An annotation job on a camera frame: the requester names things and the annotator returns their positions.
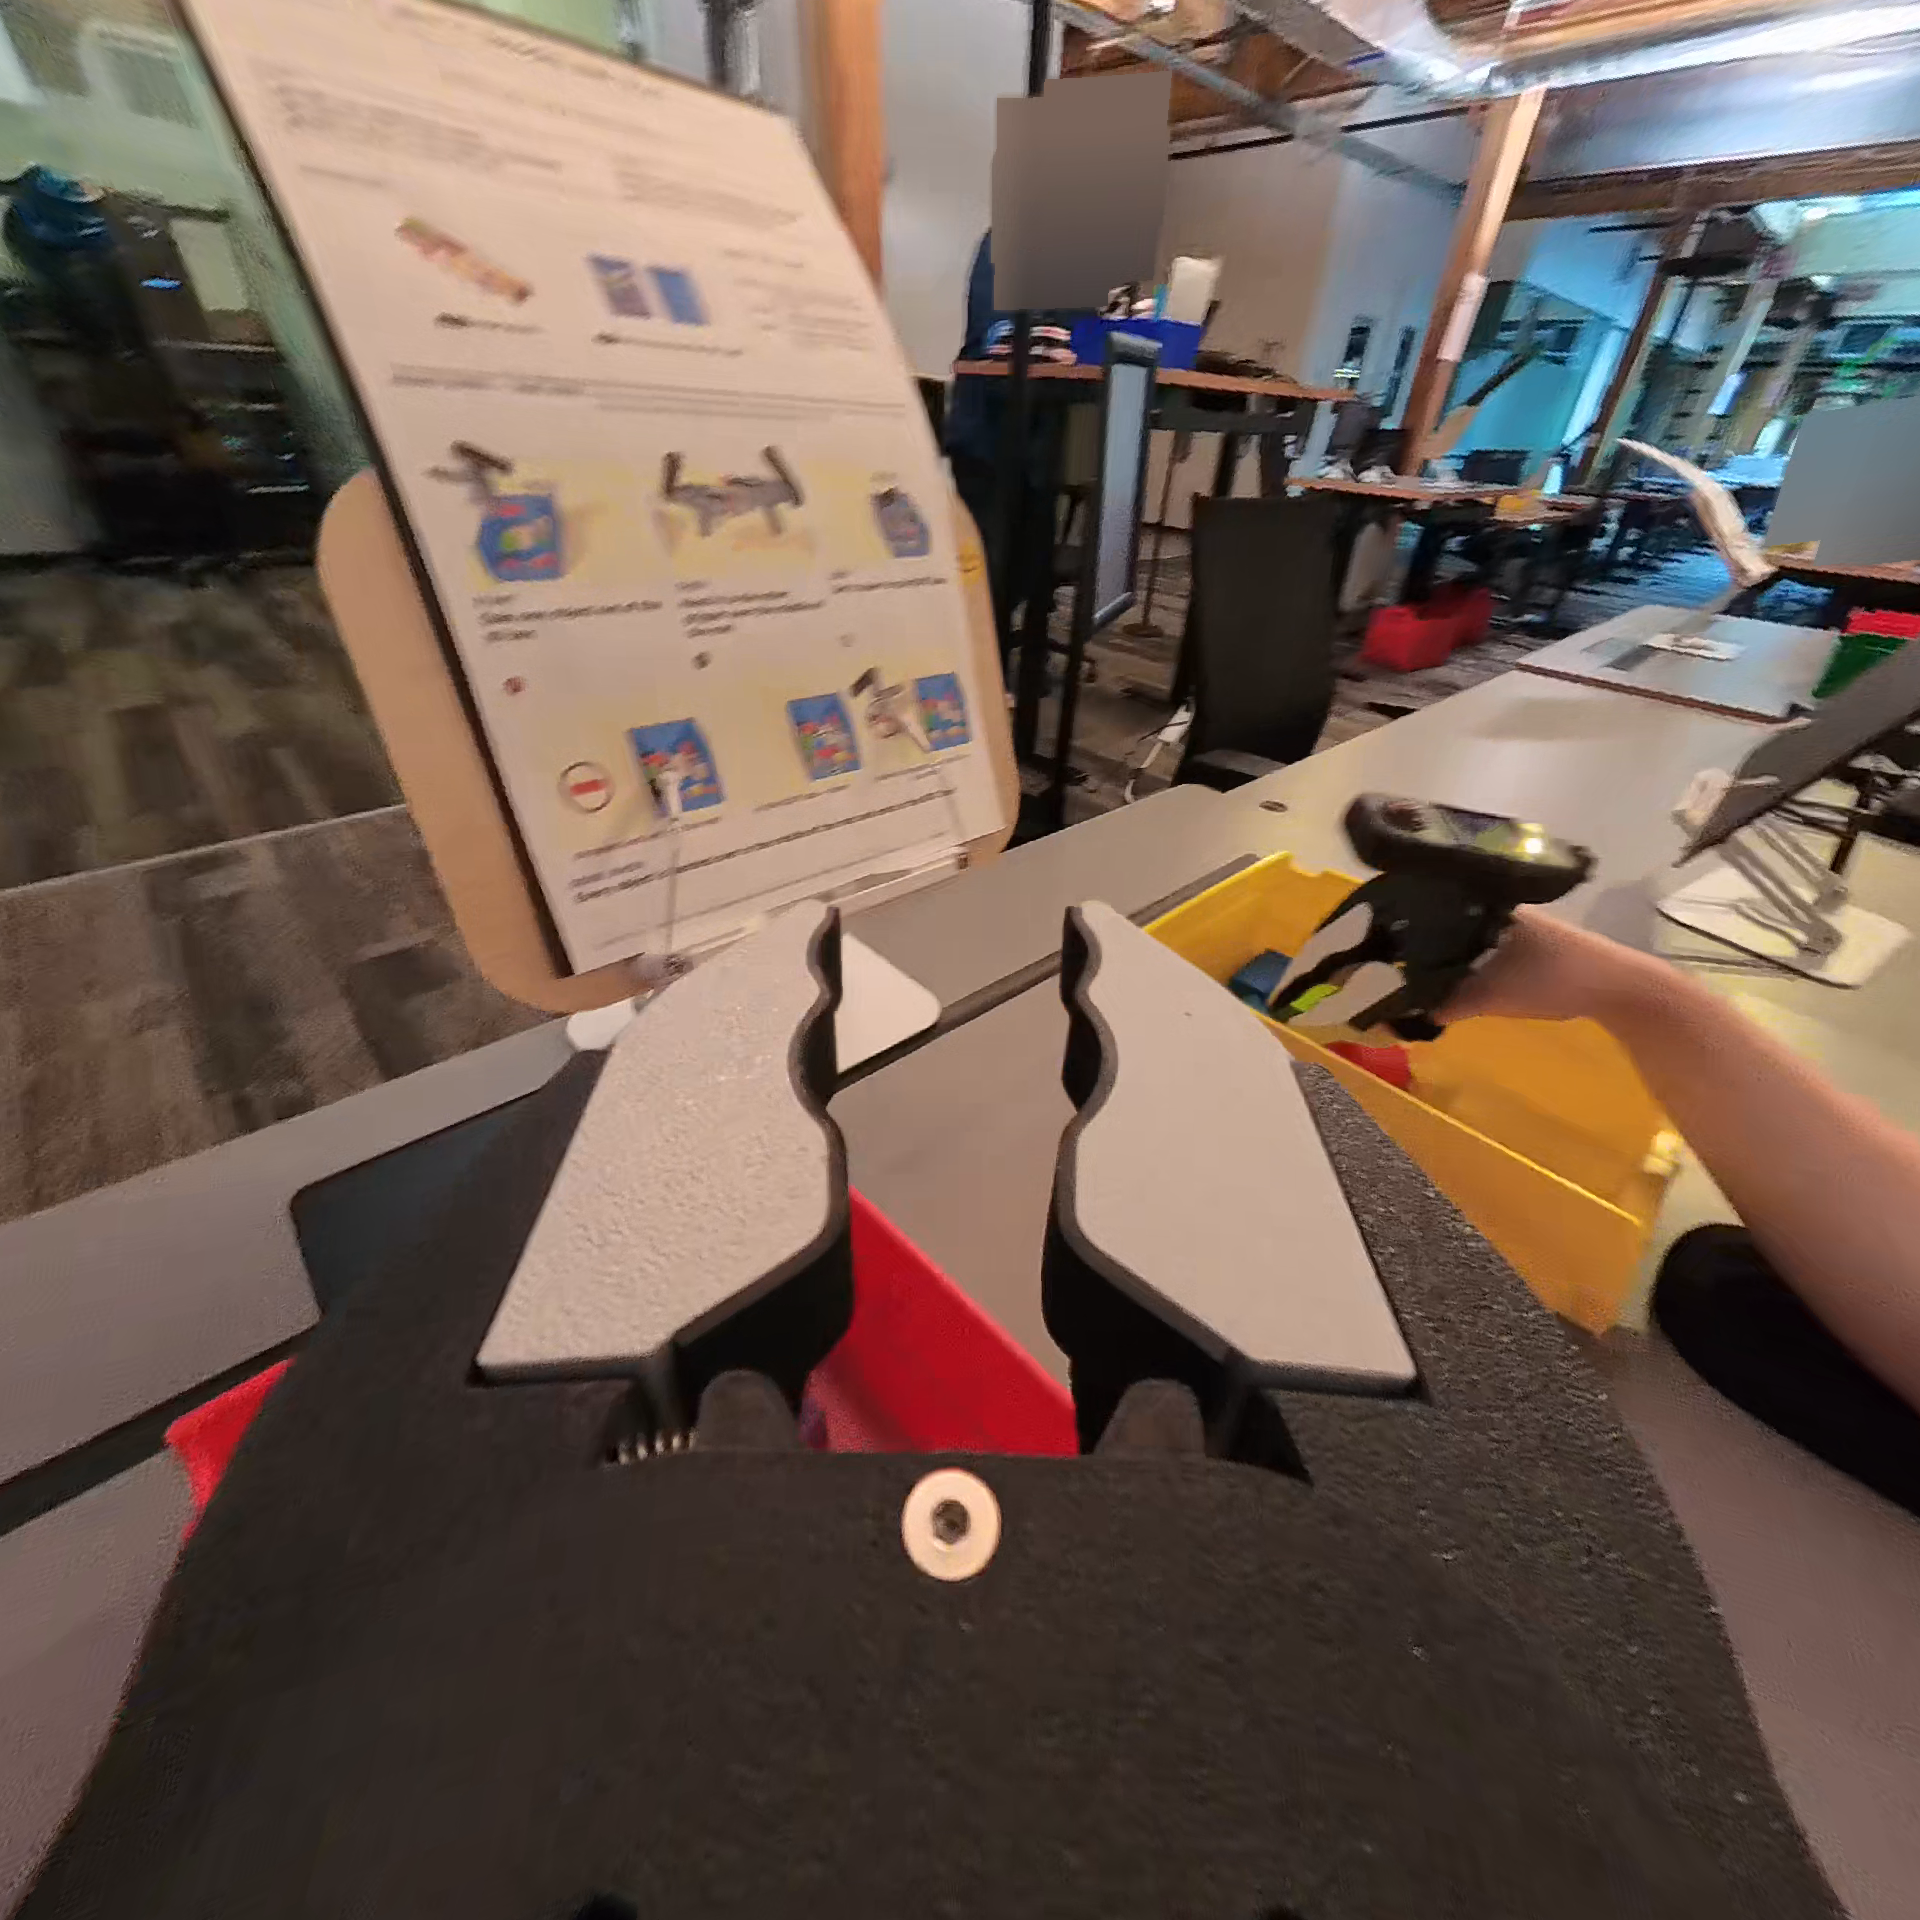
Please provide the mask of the wooden framed instruction sign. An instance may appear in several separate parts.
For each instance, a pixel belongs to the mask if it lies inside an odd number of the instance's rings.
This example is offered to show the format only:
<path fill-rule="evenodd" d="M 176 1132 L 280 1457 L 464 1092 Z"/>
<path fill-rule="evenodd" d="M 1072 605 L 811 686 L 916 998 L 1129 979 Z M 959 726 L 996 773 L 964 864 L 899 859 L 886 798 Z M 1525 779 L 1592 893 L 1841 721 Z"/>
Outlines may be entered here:
<path fill-rule="evenodd" d="M 985 560 L 790 121 L 468 5 L 180 5 L 371 468 L 320 585 L 481 979 L 992 859 Z"/>

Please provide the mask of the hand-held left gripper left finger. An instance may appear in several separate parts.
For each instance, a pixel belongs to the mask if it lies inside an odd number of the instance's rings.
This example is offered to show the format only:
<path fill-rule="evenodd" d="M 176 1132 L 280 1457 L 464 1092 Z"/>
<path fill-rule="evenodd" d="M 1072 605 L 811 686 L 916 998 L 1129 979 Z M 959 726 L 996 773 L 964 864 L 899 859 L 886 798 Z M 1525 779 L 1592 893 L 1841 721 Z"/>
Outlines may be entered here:
<path fill-rule="evenodd" d="M 841 998 L 841 914 L 799 902 L 645 1004 L 560 1152 L 479 1386 L 609 1386 L 614 1457 L 805 1450 L 854 1307 Z"/>

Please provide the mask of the wooden pillar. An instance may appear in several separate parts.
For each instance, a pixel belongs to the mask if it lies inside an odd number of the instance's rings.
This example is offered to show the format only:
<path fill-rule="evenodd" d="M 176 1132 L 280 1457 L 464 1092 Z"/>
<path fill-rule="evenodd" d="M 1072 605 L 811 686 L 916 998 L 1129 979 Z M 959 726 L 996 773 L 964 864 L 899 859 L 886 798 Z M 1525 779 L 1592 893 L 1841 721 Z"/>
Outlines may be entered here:
<path fill-rule="evenodd" d="M 1544 101 L 1548 88 L 1529 88 L 1517 97 L 1488 104 L 1479 117 L 1479 144 L 1400 409 L 1404 446 L 1398 468 L 1404 473 L 1421 468 L 1425 443 L 1443 417 L 1461 355 L 1481 306 L 1485 269 L 1496 248 L 1508 204 L 1517 189 Z"/>

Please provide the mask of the wooden desk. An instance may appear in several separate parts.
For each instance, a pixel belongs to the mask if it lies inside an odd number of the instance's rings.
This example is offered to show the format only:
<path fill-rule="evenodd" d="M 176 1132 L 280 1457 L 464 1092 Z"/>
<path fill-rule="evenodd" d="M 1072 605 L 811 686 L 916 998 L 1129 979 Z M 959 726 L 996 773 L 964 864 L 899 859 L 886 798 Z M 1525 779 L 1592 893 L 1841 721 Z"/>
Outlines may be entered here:
<path fill-rule="evenodd" d="M 1012 361 L 1006 360 L 963 360 L 951 363 L 953 378 L 1009 378 Z M 1100 382 L 1105 374 L 1103 366 L 1095 363 L 1056 363 L 1038 361 L 1025 368 L 1025 378 L 1039 382 Z M 1216 394 L 1247 398 L 1270 398 L 1281 402 L 1340 404 L 1349 401 L 1344 390 L 1316 389 L 1286 374 L 1220 374 L 1193 368 L 1159 368 L 1157 379 L 1164 389 L 1182 394 Z"/>

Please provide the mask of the red plastic bin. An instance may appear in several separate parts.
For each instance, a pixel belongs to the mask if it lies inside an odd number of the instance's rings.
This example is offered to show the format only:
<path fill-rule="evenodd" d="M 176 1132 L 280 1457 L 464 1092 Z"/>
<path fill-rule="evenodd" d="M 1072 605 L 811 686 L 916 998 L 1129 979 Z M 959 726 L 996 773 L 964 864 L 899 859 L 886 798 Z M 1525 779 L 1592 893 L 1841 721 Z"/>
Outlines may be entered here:
<path fill-rule="evenodd" d="M 220 1531 L 359 1529 L 382 1497 L 416 1500 L 398 1521 L 423 1540 L 457 1500 L 501 1505 L 536 1467 L 536 1443 L 624 1436 L 622 1397 L 663 1356 L 691 1418 L 719 1374 L 773 1378 L 823 1410 L 827 1454 L 1068 1457 L 1068 1392 L 856 1192 L 796 1249 L 745 1249 L 745 1206 L 696 1203 L 685 1245 L 639 1227 L 619 1252 L 592 1229 L 560 1258 L 565 1328 L 581 1358 L 468 1377 L 467 1342 L 518 1299 L 523 1245 L 543 1245 L 551 1200 L 528 1180 L 487 1174 L 432 1233 L 374 1265 L 300 1361 L 240 1384 L 167 1433 L 206 1545 Z"/>

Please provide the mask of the yellow plastic bin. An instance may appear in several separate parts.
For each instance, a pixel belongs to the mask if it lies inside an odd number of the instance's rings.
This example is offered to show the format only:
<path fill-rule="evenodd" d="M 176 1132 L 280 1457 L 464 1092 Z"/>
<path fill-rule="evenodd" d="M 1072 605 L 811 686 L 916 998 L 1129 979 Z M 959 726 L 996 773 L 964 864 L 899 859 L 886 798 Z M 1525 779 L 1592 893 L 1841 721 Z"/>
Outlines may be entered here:
<path fill-rule="evenodd" d="M 1367 880 L 1268 856 L 1149 933 L 1227 990 L 1251 955 L 1293 955 Z M 1678 1133 L 1604 1030 L 1496 1018 L 1396 1040 L 1247 1008 L 1299 1060 L 1328 1068 L 1551 1313 L 1595 1334 L 1625 1323 Z M 1406 1045 L 1413 1090 L 1340 1060 L 1333 1040 Z"/>

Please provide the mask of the rolling display screen stand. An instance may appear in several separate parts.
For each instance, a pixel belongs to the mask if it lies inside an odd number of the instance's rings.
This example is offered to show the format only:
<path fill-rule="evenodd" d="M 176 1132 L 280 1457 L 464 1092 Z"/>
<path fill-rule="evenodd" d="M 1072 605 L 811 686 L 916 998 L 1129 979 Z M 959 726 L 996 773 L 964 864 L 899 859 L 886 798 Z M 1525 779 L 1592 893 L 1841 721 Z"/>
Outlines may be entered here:
<path fill-rule="evenodd" d="M 1092 470 L 1063 492 L 1068 516 L 1054 554 L 1056 582 L 1072 593 L 1070 656 L 1081 656 L 1135 598 L 1140 498 L 1159 395 L 1159 342 L 1120 328 L 1105 332 L 1101 353 Z"/>

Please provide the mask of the person's right forearm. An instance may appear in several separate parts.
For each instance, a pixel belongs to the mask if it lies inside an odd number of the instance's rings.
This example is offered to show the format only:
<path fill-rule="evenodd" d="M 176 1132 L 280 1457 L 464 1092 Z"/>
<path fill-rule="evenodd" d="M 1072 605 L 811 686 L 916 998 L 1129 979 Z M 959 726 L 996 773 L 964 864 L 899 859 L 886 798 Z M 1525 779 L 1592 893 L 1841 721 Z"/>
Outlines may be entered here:
<path fill-rule="evenodd" d="M 1917 1144 L 1667 961 L 1521 908 L 1440 1021 L 1588 1020 L 1625 1052 L 1764 1259 L 1917 1408 Z"/>

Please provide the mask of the black office chair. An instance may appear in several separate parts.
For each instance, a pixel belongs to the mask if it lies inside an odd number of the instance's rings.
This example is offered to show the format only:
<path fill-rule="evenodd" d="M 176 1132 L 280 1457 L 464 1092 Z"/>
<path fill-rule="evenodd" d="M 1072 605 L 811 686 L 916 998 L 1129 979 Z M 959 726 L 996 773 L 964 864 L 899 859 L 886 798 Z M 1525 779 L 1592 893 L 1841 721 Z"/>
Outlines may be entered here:
<path fill-rule="evenodd" d="M 1190 526 L 1190 722 L 1175 784 L 1216 793 L 1311 757 L 1334 705 L 1340 502 L 1204 498 Z"/>

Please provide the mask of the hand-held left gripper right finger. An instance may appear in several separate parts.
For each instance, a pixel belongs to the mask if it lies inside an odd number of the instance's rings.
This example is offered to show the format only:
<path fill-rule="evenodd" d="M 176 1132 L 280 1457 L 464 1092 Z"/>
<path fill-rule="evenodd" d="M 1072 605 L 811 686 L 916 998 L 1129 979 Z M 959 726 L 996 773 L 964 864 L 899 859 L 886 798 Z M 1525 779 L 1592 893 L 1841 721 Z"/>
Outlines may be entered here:
<path fill-rule="evenodd" d="M 1092 1454 L 1140 1386 L 1214 1457 L 1285 1457 L 1277 1395 L 1404 1401 L 1420 1366 L 1299 1066 L 1116 908 L 1063 918 L 1063 1090 L 1041 1316 Z"/>

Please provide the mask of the green plastic bin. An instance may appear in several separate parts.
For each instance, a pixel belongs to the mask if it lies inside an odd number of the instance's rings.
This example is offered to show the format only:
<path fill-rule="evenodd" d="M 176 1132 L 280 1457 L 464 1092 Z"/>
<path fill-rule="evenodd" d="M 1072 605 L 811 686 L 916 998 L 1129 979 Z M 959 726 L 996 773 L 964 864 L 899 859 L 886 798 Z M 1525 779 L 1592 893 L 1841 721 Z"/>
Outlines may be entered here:
<path fill-rule="evenodd" d="M 1811 701 L 1824 705 L 1861 678 L 1862 672 L 1897 656 L 1917 641 L 1917 612 L 1897 608 L 1854 608 L 1812 683 Z"/>

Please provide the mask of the red storage tote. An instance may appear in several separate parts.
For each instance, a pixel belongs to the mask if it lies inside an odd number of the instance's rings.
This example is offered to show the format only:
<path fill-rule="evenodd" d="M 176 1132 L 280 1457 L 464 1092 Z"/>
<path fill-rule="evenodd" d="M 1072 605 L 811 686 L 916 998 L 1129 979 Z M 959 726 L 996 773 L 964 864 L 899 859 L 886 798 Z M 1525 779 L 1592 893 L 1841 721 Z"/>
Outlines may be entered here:
<path fill-rule="evenodd" d="M 1494 589 L 1485 582 L 1440 582 L 1425 598 L 1372 612 L 1359 641 L 1359 662 L 1406 675 L 1445 665 L 1481 642 L 1492 624 Z"/>

